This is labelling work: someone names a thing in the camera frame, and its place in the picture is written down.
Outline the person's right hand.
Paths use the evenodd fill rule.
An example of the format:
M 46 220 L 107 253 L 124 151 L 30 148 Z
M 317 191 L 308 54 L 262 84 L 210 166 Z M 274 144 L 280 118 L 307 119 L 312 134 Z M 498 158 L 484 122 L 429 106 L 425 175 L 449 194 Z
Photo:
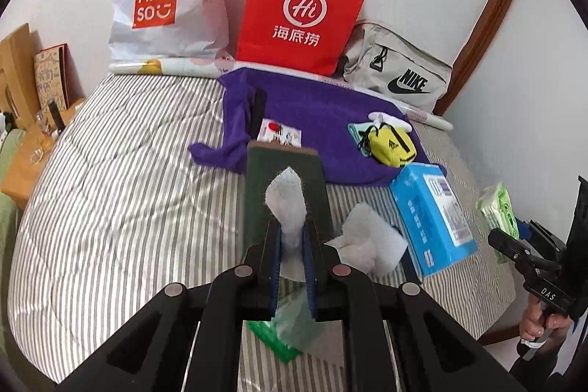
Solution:
M 550 329 L 547 345 L 558 345 L 565 341 L 573 324 L 574 321 L 568 316 L 559 313 L 547 315 L 541 307 L 540 300 L 534 295 L 528 295 L 528 305 L 519 322 L 519 336 L 521 339 L 534 341 L 541 337 L 546 329 Z

